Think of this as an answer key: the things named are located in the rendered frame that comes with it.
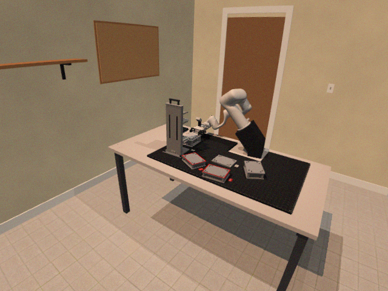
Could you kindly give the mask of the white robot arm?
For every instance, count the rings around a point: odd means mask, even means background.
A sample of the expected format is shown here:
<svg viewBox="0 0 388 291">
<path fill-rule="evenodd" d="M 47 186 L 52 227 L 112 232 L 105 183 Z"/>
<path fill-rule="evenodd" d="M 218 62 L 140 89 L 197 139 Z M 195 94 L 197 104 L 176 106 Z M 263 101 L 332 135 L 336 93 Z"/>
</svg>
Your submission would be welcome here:
<svg viewBox="0 0 388 291">
<path fill-rule="evenodd" d="M 220 98 L 219 102 L 225 108 L 225 110 L 223 111 L 224 121 L 222 122 L 222 124 L 219 125 L 216 118 L 214 116 L 210 116 L 208 120 L 203 123 L 207 127 L 207 129 L 211 127 L 214 130 L 219 129 L 226 123 L 227 118 L 229 118 L 230 116 L 237 125 L 238 131 L 244 129 L 251 123 L 248 123 L 250 118 L 246 119 L 244 116 L 252 109 L 252 106 L 247 100 L 247 93 L 243 89 L 230 90 Z"/>
</svg>

